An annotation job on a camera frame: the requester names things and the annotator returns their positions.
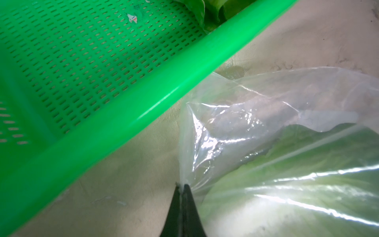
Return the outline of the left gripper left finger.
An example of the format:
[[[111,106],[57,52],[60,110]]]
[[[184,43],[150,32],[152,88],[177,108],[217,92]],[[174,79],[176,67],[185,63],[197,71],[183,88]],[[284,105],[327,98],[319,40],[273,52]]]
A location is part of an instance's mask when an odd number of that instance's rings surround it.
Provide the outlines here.
[[[177,184],[160,237],[180,237],[182,235],[181,217],[181,191]]]

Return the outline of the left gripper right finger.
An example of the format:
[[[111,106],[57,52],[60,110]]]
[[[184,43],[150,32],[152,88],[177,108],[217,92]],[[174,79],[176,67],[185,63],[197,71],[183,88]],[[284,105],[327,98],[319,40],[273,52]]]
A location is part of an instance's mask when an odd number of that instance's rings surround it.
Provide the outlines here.
[[[185,184],[181,200],[182,236],[207,237],[201,224],[194,198],[188,184]]]

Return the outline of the chinese cabbage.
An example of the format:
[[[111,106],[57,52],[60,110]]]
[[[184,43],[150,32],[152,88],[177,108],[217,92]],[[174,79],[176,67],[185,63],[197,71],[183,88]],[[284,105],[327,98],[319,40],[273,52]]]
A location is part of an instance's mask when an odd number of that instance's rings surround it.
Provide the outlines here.
[[[191,11],[206,33],[217,29],[256,0],[177,0]]]
[[[218,180],[198,212],[209,237],[376,237],[379,136],[352,123],[290,125]]]

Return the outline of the blue-zip clear bag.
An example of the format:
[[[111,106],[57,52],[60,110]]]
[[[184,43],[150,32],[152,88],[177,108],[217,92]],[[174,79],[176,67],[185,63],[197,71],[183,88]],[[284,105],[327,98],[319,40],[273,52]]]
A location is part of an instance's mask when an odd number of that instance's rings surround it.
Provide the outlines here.
[[[207,236],[378,236],[377,78],[214,73],[183,98],[180,129],[180,182]]]

